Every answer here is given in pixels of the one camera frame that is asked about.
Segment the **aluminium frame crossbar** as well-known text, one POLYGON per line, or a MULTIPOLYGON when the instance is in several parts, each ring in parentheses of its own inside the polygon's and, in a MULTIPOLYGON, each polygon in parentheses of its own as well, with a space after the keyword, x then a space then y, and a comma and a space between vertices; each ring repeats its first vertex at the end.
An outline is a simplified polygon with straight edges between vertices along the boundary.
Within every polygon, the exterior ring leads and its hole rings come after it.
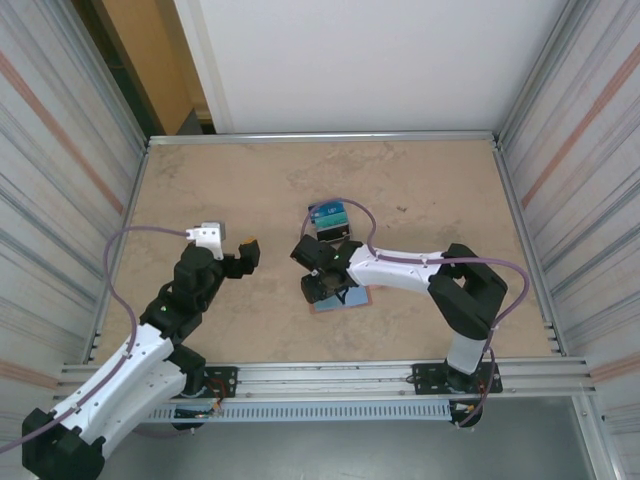
POLYGON ((339 143, 339 142, 395 142, 395 141, 488 141, 495 135, 484 130, 456 131, 396 131, 396 132, 319 132, 319 133, 260 133, 152 136, 149 146, 227 145, 276 143, 339 143))

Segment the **aluminium table side rail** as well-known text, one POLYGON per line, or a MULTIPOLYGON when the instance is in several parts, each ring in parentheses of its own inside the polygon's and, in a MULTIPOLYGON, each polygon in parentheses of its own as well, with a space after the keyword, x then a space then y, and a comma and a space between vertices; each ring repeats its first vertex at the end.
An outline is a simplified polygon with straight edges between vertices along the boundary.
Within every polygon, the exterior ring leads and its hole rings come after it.
POLYGON ((88 337, 83 353, 84 363, 93 363, 95 361, 96 351, 98 350, 103 337, 103 325, 105 323, 111 301, 110 287, 112 286, 113 281, 112 274, 118 271, 121 262, 127 238, 125 228, 131 225, 149 160, 149 150, 150 147, 147 147, 143 151, 143 156, 141 157, 139 167, 136 171, 136 176, 134 177, 129 200, 124 209, 118 229, 108 238, 101 256, 103 280, 97 310, 95 312, 94 319, 92 320, 92 329, 90 330, 91 335, 88 337))
POLYGON ((553 304, 550 290, 543 275, 541 262, 538 259, 532 237, 525 221, 524 208, 517 197, 513 181, 508 171, 505 155, 500 148, 495 147, 493 149, 493 157, 523 251, 530 282, 538 302, 543 323, 548 330, 552 331, 552 336, 549 339, 551 351, 554 355, 566 356, 567 352, 562 338, 562 333, 557 322, 558 314, 553 304))

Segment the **striped translucent side panel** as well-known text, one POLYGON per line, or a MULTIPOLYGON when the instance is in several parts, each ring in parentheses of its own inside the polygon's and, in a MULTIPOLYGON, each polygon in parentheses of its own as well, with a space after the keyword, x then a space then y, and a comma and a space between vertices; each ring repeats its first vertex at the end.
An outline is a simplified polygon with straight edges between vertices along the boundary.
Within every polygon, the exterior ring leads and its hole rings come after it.
POLYGON ((640 0, 600 0, 503 151, 558 314, 611 408, 640 402, 640 0))
POLYGON ((0 0, 0 445, 78 363, 143 153, 104 141, 51 0, 0 0))

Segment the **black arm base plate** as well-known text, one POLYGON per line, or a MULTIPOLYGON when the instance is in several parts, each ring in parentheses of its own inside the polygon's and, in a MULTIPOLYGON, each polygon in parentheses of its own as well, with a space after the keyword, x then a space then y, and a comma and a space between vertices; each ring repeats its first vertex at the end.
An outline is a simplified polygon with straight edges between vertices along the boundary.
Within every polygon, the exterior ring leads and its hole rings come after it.
POLYGON ((446 362, 418 363, 411 367, 406 382, 414 386, 417 395, 503 392, 499 369, 491 362, 481 362, 473 374, 461 373, 446 362))
POLYGON ((173 399, 234 398, 238 386, 239 368, 234 366, 205 366, 187 375, 186 386, 173 399))

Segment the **pink leather card holder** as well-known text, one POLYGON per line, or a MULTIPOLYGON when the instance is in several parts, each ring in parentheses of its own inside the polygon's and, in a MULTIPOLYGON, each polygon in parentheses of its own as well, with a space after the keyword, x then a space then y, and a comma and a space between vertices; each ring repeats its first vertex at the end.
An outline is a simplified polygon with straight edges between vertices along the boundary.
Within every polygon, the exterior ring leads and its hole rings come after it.
MULTIPOLYGON (((358 307, 368 306, 372 303, 370 291, 368 287, 354 287, 350 288, 348 291, 341 293, 339 295, 331 296, 330 298, 337 298, 342 304, 345 305, 344 308, 340 310, 334 310, 330 312, 343 311, 347 309, 353 309, 358 307)), ((321 314, 314 313, 312 310, 312 305, 310 305, 310 312, 312 314, 321 314)))

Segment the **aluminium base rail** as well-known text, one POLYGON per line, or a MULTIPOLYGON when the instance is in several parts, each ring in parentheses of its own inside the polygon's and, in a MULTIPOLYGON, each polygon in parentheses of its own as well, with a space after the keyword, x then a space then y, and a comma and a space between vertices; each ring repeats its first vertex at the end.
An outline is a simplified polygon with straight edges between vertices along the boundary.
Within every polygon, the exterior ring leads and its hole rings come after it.
MULTIPOLYGON (((237 366, 235 401, 397 399, 416 394, 407 381, 413 360, 244 363, 237 366)), ((593 395, 586 361, 576 357, 499 358, 506 398, 593 395)))

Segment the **aluminium corner post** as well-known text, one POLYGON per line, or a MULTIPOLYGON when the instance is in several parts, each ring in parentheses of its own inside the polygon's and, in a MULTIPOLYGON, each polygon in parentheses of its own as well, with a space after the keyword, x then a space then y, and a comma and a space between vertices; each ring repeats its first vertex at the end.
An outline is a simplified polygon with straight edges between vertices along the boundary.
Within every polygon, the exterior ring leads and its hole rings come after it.
POLYGON ((512 141, 525 120, 544 84, 560 63, 573 38, 578 35, 580 25, 600 0, 566 0, 560 16, 533 64, 513 106, 501 128, 494 135, 497 149, 504 150, 512 141))
POLYGON ((57 8, 56 18, 73 69, 88 89, 89 99, 80 100, 80 110, 93 124, 92 130, 104 141, 108 135, 114 135, 124 149, 144 153, 146 138, 141 127, 71 0, 51 3, 57 8))

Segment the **brown wooden door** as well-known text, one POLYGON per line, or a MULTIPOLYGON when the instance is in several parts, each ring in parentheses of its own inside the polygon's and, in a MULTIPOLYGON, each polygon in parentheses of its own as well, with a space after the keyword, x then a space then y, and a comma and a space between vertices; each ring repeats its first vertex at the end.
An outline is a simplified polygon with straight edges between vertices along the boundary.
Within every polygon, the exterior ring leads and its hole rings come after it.
POLYGON ((214 134, 174 0, 71 0, 144 134, 214 134))

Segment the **small green circuit board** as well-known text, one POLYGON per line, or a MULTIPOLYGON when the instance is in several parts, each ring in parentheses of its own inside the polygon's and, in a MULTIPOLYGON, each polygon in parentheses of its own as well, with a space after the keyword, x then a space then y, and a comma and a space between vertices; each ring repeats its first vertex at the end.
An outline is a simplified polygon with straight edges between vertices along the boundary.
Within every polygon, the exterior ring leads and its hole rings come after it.
POLYGON ((219 416, 223 408, 218 403, 213 404, 177 404, 174 409, 174 419, 202 419, 219 416))

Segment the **teal credit card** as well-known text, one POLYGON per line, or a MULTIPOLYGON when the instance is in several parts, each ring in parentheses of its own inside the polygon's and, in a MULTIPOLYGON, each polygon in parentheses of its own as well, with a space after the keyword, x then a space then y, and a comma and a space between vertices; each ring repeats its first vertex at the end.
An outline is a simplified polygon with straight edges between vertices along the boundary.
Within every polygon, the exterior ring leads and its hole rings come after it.
POLYGON ((312 216, 313 224, 318 230, 337 228, 348 223, 345 211, 325 212, 316 211, 312 216))

